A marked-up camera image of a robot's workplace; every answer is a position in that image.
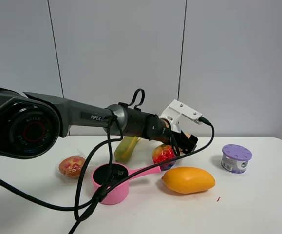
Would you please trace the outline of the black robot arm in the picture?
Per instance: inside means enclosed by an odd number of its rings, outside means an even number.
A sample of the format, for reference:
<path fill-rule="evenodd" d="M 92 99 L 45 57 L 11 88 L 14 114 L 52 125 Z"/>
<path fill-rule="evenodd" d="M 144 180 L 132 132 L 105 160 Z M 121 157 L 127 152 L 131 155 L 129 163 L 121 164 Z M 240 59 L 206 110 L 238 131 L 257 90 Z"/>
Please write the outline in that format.
<path fill-rule="evenodd" d="M 142 112 L 140 104 L 117 103 L 107 108 L 63 97 L 15 91 L 0 87 L 0 155 L 30 159 L 47 152 L 71 126 L 101 127 L 111 135 L 140 137 L 177 145 L 184 153 L 197 146 L 174 118 Z"/>

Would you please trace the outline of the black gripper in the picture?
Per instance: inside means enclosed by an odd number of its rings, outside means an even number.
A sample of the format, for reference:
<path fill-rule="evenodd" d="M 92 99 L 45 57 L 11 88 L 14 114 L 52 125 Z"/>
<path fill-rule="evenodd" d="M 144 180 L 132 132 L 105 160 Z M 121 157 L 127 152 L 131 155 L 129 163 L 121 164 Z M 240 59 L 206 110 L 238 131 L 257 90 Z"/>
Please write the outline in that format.
<path fill-rule="evenodd" d="M 196 136 L 190 134 L 190 137 L 187 137 L 185 133 L 181 133 L 182 142 L 185 143 L 187 146 L 180 147 L 178 142 L 176 141 L 174 132 L 171 130 L 170 123 L 163 118 L 161 118 L 160 121 L 163 123 L 163 126 L 165 128 L 163 136 L 160 137 L 160 141 L 162 143 L 170 145 L 172 147 L 178 147 L 180 152 L 184 154 L 188 154 L 195 151 L 198 142 L 198 138 Z"/>

